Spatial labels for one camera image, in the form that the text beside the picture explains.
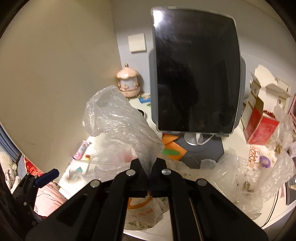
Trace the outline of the red white cardboard box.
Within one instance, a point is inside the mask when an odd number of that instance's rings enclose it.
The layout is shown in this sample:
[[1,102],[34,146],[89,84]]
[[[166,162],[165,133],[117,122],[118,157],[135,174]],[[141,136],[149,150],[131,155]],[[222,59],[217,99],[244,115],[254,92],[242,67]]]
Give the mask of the red white cardboard box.
[[243,134],[249,145],[265,145],[280,124],[280,110],[288,104],[290,86],[263,65],[257,66],[250,94],[241,116]]

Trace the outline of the clear plastic bag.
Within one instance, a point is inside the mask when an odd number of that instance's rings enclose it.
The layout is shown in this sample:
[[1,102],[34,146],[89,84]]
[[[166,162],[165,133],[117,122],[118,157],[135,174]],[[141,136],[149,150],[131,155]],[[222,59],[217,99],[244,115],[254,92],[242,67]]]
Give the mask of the clear plastic bag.
[[131,145],[147,175],[164,149],[140,111],[132,107],[114,85],[99,90],[88,100],[82,124],[90,136],[105,133]]

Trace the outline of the grey tablet stand base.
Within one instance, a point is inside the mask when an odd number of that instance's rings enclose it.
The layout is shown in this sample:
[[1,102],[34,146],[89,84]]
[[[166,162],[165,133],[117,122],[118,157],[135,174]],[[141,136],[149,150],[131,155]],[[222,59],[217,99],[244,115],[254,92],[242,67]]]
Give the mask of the grey tablet stand base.
[[193,146],[185,141],[184,135],[181,135],[175,143],[187,151],[180,161],[193,169],[199,169],[201,161],[204,159],[211,159],[217,162],[224,154],[224,148],[220,137],[213,137],[202,146]]

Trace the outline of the clear plastic wrap sheet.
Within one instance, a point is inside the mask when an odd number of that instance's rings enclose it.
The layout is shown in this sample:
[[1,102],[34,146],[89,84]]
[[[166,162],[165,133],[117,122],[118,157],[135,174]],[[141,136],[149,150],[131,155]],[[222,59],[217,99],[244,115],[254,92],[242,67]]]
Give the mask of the clear plastic wrap sheet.
[[233,150],[227,150],[214,162],[201,161],[200,168],[208,171],[206,179],[252,220],[261,215],[264,202],[268,201],[292,176],[295,164],[288,153],[293,143],[293,121],[284,114],[266,147],[275,152],[276,163],[269,169],[254,170]]

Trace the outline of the red fabric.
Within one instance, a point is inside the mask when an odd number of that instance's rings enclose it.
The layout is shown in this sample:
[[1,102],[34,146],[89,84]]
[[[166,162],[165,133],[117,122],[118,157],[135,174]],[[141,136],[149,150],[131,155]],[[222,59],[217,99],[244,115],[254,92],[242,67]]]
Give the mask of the red fabric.
[[25,168],[26,168],[28,173],[30,173],[33,176],[38,176],[38,177],[40,177],[40,176],[42,176],[44,174],[27,157],[24,157],[23,160],[24,160],[24,163],[25,163]]

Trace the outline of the black tablet on stand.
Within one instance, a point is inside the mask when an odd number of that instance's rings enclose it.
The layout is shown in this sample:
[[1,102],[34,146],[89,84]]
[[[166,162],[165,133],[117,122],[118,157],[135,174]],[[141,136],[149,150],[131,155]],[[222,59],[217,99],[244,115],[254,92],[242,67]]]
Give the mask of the black tablet on stand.
[[234,18],[168,6],[154,7],[151,14],[158,130],[231,134],[244,87]]

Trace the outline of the white wall switch plate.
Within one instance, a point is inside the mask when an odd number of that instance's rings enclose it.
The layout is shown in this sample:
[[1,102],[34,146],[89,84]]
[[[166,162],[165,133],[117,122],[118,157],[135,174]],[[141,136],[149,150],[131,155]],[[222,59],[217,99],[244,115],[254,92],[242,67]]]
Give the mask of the white wall switch plate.
[[129,35],[127,39],[131,53],[145,52],[147,50],[144,33]]

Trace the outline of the cartoon sticker sheet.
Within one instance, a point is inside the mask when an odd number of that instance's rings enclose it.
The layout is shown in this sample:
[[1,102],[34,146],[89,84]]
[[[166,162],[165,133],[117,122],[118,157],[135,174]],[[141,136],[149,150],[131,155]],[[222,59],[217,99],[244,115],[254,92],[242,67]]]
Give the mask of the cartoon sticker sheet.
[[248,154],[248,167],[254,170],[269,169],[276,163],[275,152],[266,146],[250,145]]

